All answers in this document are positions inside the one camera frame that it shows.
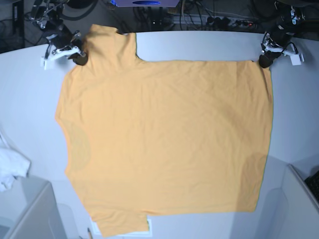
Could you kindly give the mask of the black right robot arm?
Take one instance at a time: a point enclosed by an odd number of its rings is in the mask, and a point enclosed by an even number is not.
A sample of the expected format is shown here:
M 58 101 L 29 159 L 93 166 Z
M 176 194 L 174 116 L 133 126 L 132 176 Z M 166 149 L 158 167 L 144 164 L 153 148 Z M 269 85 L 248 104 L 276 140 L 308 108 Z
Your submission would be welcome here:
M 41 37 L 48 42 L 41 58 L 45 69 L 61 58 L 72 60 L 80 66 L 88 62 L 88 54 L 83 50 L 80 40 L 80 31 L 71 32 L 62 19 L 64 5 L 67 3 L 66 0 L 36 0 L 27 17 L 42 31 Z

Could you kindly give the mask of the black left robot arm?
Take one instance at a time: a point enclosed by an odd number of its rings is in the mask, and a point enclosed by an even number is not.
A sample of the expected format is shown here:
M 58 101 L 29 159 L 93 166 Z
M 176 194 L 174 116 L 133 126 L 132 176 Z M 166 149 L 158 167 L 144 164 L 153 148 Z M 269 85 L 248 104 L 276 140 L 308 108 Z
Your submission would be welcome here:
M 301 65 L 304 56 L 292 38 L 301 33 L 300 25 L 304 16 L 299 7 L 289 6 L 279 9 L 279 19 L 263 36 L 262 54 L 258 63 L 262 68 L 270 67 L 280 56 L 289 56 L 292 65 Z

